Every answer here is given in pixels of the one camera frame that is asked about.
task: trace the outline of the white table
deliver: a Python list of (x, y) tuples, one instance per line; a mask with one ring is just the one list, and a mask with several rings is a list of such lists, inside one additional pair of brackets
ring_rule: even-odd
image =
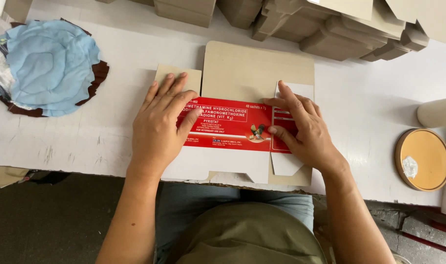
[[(64, 117), (13, 115), (0, 102), (0, 165), (124, 177), (131, 156), (132, 121), (154, 79), (158, 63), (202, 69), (209, 40), (298, 51), (296, 43), (252, 40), (251, 31), (230, 27), (215, 9), (210, 28), (154, 14), (152, 7), (127, 0), (34, 0), (29, 19), (63, 17), (93, 34), (107, 80), (91, 101)], [(446, 98), (446, 45), (431, 41), (419, 53), (393, 61), (335, 62), (316, 57), (315, 98), (332, 140), (350, 163), (365, 199), (441, 205), (442, 191), (409, 188), (393, 165), (396, 139), (419, 126), (414, 116), (424, 101)], [(446, 129), (436, 130), (446, 140)], [(208, 183), (207, 181), (188, 181)], [(222, 173), (210, 182), (292, 191), (293, 186), (253, 184)], [(318, 172), (309, 193), (325, 194)]]

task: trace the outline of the yellow lid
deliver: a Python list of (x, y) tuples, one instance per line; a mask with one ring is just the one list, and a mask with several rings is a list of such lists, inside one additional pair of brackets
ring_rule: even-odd
[(429, 129), (411, 129), (402, 134), (396, 143), (394, 162), (402, 180), (413, 189), (431, 192), (446, 183), (446, 143)]

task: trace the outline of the rooster illustration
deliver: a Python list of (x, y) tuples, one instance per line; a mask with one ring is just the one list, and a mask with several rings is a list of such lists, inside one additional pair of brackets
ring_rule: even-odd
[(262, 138), (262, 132), (264, 131), (264, 129), (265, 129), (265, 125), (264, 124), (260, 124), (259, 125), (259, 128), (258, 129), (256, 129), (255, 128), (255, 125), (253, 124), (253, 125), (251, 125), (251, 132), (254, 134), (254, 136), (257, 138), (257, 139), (263, 139)]

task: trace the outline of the forearm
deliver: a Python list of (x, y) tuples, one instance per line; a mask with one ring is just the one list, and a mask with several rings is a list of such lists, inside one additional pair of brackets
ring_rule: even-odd
[(155, 249), (155, 201), (158, 177), (134, 177), (129, 168), (119, 203), (97, 264), (152, 263)]
[(329, 229), (338, 263), (393, 264), (390, 249), (372, 219), (349, 168), (323, 174)]

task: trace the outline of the floor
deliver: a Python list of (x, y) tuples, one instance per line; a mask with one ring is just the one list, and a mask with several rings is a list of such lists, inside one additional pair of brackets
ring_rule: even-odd
[[(54, 185), (24, 182), (0, 189), (0, 264), (94, 263), (123, 184), (123, 178), (72, 174)], [(367, 205), (393, 251), (412, 264), (446, 264), (446, 253), (393, 230), (404, 219), (404, 231), (445, 246), (446, 233), (423, 225), (410, 207)]]

